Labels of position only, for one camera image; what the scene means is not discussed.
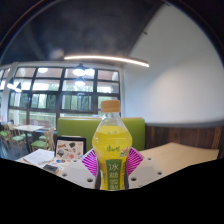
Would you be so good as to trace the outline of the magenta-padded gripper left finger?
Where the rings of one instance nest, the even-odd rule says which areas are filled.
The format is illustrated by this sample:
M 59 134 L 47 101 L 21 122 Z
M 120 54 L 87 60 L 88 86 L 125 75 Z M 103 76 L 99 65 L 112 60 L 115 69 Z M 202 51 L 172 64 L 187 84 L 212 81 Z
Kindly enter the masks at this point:
M 93 149 L 80 159 L 73 159 L 60 176 L 81 187 L 94 189 L 98 177 L 98 161 Z

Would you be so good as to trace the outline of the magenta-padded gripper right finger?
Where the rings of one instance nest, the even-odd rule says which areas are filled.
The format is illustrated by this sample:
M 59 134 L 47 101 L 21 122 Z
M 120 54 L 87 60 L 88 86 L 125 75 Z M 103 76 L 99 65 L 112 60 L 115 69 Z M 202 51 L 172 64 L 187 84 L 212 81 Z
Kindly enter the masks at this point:
M 126 175 L 130 189 L 140 188 L 165 176 L 152 157 L 144 157 L 135 148 L 129 150 Z

